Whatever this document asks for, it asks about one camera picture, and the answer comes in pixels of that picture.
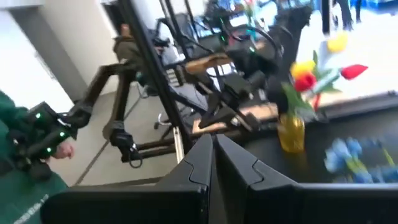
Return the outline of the wooden side table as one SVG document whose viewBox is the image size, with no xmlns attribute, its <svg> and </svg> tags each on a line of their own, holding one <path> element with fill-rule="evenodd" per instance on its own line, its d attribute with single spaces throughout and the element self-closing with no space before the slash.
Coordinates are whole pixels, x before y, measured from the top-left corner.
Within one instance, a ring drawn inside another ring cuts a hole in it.
<svg viewBox="0 0 398 224">
<path fill-rule="evenodd" d="M 258 120 L 264 121 L 266 119 L 270 118 L 275 118 L 278 115 L 277 112 L 277 106 L 272 103 L 266 103 L 262 105 L 254 105 L 254 106 L 249 106 L 247 108 L 242 108 L 240 111 L 244 114 L 247 115 L 249 113 L 253 114 Z M 198 126 L 199 122 L 201 119 L 196 119 L 193 122 L 193 128 L 192 128 L 192 133 L 204 133 L 204 132 L 209 132 L 209 131 L 219 131 L 223 128 L 226 128 L 227 125 L 224 123 L 215 123 L 210 126 L 207 126 L 205 128 L 200 128 Z"/>
</svg>

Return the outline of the wooden desk top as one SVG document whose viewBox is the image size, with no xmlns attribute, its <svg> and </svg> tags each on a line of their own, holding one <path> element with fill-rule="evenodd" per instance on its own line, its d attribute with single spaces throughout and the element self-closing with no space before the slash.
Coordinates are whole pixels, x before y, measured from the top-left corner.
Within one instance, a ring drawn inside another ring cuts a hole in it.
<svg viewBox="0 0 398 224">
<path fill-rule="evenodd" d="M 191 74 L 203 73 L 208 68 L 222 66 L 231 62 L 232 60 L 225 53 L 217 53 L 187 62 L 185 69 Z"/>
</svg>

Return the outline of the person's hand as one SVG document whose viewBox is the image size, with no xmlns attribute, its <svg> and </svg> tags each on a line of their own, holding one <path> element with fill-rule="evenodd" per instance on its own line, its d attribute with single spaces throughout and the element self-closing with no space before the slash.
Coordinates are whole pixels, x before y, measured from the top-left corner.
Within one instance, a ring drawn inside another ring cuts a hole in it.
<svg viewBox="0 0 398 224">
<path fill-rule="evenodd" d="M 58 145 L 57 150 L 52 157 L 54 157 L 55 159 L 71 159 L 74 154 L 74 145 L 70 141 L 64 141 Z"/>
</svg>

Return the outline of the yellow artificial tulip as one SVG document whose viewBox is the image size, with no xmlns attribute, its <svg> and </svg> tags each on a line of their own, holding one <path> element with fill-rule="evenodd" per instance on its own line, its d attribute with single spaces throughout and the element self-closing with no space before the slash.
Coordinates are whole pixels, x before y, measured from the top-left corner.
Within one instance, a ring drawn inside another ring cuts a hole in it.
<svg viewBox="0 0 398 224">
<path fill-rule="evenodd" d="M 298 79 L 308 72 L 312 72 L 316 63 L 313 60 L 306 60 L 303 62 L 295 62 L 290 68 L 290 73 L 294 79 Z"/>
<path fill-rule="evenodd" d="M 347 32 L 340 32 L 330 37 L 326 42 L 327 49 L 331 53 L 342 52 L 346 48 L 347 44 L 348 44 Z"/>
</svg>

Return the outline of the blue artificial flower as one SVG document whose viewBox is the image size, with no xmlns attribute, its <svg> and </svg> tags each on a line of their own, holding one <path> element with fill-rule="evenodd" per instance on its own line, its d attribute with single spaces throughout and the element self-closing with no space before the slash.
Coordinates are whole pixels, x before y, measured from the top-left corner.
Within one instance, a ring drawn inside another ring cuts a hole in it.
<svg viewBox="0 0 398 224">
<path fill-rule="evenodd" d="M 355 159 L 354 164 L 357 168 L 352 170 L 353 182 L 360 184 L 398 183 L 398 165 L 384 147 L 381 147 L 381 151 L 388 165 L 368 170 L 359 159 Z"/>
<path fill-rule="evenodd" d="M 351 172 L 364 170 L 365 167 L 359 160 L 362 152 L 363 148 L 356 139 L 335 139 L 325 151 L 325 168 L 331 173 L 339 172 L 345 168 L 348 168 Z"/>
</svg>

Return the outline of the gold textured glass vase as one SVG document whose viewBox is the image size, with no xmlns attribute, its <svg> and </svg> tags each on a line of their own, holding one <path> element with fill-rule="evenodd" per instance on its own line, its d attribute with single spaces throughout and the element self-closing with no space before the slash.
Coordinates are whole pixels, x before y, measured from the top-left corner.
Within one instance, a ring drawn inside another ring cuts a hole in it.
<svg viewBox="0 0 398 224">
<path fill-rule="evenodd" d="M 282 114 L 277 127 L 280 145 L 285 152 L 303 152 L 305 122 L 295 114 Z"/>
</svg>

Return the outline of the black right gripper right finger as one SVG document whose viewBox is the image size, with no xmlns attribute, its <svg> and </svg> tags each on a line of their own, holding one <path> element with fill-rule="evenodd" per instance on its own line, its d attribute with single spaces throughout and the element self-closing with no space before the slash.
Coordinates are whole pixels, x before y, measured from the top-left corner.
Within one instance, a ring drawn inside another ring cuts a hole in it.
<svg viewBox="0 0 398 224">
<path fill-rule="evenodd" d="M 298 183 L 223 134 L 215 154 L 229 224 L 398 224 L 398 184 Z"/>
</svg>

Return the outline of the black frame post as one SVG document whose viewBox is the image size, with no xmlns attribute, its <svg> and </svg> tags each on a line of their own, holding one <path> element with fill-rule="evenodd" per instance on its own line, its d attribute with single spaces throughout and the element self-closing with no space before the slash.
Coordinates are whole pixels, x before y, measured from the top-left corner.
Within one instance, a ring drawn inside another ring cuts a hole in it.
<svg viewBox="0 0 398 224">
<path fill-rule="evenodd" d="M 151 77 L 152 83 L 156 86 L 159 98 L 163 104 L 172 126 L 179 131 L 180 140 L 177 146 L 187 154 L 193 146 L 190 135 L 184 126 L 177 104 L 172 97 L 172 93 L 165 77 L 165 71 L 155 51 L 155 47 L 149 37 L 146 25 L 143 23 L 136 4 L 131 0 L 118 0 L 119 8 L 129 24 L 132 34 L 136 39 L 138 48 L 143 56 L 146 73 Z"/>
</svg>

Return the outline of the person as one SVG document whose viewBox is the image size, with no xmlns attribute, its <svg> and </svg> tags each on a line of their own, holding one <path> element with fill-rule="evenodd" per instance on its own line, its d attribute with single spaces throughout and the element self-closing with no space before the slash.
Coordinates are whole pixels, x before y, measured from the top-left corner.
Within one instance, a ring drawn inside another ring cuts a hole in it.
<svg viewBox="0 0 398 224">
<path fill-rule="evenodd" d="M 126 23 L 121 24 L 120 34 L 114 38 L 113 52 L 120 62 L 142 63 L 142 55 Z"/>
<path fill-rule="evenodd" d="M 42 224 L 40 208 L 68 188 L 48 160 L 75 132 L 46 103 L 17 106 L 0 90 L 0 224 Z"/>
</svg>

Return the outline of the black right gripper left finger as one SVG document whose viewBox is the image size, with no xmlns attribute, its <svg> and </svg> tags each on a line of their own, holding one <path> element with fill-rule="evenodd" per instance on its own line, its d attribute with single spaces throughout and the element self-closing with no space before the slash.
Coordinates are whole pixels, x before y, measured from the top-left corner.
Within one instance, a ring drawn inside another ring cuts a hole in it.
<svg viewBox="0 0 398 224">
<path fill-rule="evenodd" d="M 84 186 L 51 196 L 43 224 L 207 224 L 213 140 L 204 134 L 155 185 Z"/>
</svg>

